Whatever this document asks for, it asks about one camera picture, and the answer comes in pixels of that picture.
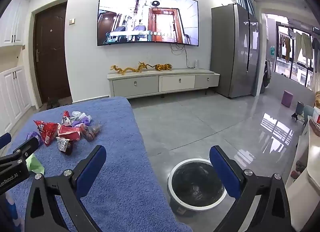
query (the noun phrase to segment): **trash bin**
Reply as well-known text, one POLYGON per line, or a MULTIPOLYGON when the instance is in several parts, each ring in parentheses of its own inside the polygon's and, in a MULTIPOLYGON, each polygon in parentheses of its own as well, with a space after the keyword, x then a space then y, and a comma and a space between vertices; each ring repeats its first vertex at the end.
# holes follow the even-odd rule
POLYGON ((169 175, 167 189, 172 211, 183 216, 212 209, 227 194, 211 162, 201 158, 178 163, 169 175))

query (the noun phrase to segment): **small black figurine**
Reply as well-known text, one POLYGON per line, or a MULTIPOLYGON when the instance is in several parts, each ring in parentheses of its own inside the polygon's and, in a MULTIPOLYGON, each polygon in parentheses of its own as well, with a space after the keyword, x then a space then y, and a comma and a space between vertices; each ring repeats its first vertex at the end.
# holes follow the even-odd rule
POLYGON ((296 122, 298 120, 298 114, 295 112, 291 115, 291 119, 295 118, 296 119, 296 122))

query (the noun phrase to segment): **brown door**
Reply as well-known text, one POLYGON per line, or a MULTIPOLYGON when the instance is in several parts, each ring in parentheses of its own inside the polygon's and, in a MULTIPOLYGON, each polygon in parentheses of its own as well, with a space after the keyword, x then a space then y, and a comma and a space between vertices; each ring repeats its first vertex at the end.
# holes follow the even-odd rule
POLYGON ((106 40, 106 33, 111 32, 117 13, 101 13, 98 18, 98 45, 102 45, 106 40))
POLYGON ((71 96, 64 53, 66 8, 62 3, 36 14, 33 51, 42 103, 71 96))
POLYGON ((153 35, 152 41, 183 43, 178 9, 150 8, 148 30, 165 35, 153 35))

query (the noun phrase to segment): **curtain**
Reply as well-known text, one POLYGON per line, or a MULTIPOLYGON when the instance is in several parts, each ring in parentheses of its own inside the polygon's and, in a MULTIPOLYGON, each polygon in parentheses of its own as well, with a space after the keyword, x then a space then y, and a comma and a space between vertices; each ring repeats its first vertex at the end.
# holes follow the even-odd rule
POLYGON ((237 3, 255 17, 253 0, 237 0, 237 3))

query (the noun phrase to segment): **silver refrigerator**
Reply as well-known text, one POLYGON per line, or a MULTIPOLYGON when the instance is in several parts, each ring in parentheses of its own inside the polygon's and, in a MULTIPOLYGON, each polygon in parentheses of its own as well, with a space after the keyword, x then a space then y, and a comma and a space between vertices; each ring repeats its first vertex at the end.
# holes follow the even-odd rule
POLYGON ((210 70, 220 74, 217 92, 234 98, 252 94, 259 56, 258 20, 238 4, 211 9, 210 70))

